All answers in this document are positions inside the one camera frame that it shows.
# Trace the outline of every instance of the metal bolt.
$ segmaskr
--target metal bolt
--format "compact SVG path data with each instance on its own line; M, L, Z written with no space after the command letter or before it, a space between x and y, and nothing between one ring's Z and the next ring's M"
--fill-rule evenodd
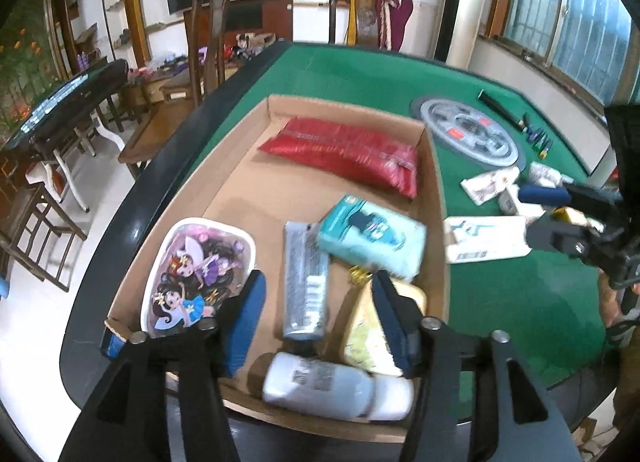
M129 343L133 343L134 345L138 345L140 343L144 343L146 341L146 332L138 331L131 334L129 338Z
M511 339L509 337L509 334L507 334L504 330L494 330L491 333L491 337L498 343L508 343Z
M200 321L198 321L198 328L200 330L215 330L216 328L218 328L218 324L215 318L204 317Z
M425 317L420 321L420 325L427 330L438 330L442 326L442 321L436 317Z

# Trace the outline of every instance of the teal box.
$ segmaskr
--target teal box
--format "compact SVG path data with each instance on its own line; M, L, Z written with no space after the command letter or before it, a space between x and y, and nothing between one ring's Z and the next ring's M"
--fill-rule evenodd
M420 271L426 241L423 224L353 195L342 197L318 232L323 251L407 282Z

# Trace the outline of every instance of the red package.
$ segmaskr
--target red package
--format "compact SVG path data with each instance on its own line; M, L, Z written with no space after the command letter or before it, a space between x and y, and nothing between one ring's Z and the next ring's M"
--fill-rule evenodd
M351 181L394 187L409 198L417 195L415 147L364 127L293 118L260 150Z

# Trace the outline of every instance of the red sticker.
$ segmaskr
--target red sticker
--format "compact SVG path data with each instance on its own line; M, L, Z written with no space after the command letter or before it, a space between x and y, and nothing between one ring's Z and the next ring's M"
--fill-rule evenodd
M447 130L447 134L449 134L451 137L454 137L455 139L462 139L465 136L465 134L463 134L457 128L452 128L450 130Z

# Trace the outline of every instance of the green table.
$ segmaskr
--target green table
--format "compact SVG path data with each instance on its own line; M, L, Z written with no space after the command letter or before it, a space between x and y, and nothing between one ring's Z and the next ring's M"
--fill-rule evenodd
M516 91L437 64L339 46L289 48L242 97L212 135L191 171L249 110L270 94L353 103L401 116L410 115L413 99L441 96L462 101L501 121L478 101L483 88L514 114L527 112L533 126L546 129L554 140L547 165L577 181L586 178L563 138ZM523 135L506 123L505 127L521 145L527 163L537 160ZM460 187L463 179L485 171L480 165L441 146L437 146L437 153L447 214L500 214L495 200L477 207ZM560 254L532 251L524 258L451 265L450 272L449 324L459 332L476 335L487 335L497 328L508 331L547 386L599 356L604 328L598 317L593 267ZM462 402L468 403L469 381L463 382L461 392Z

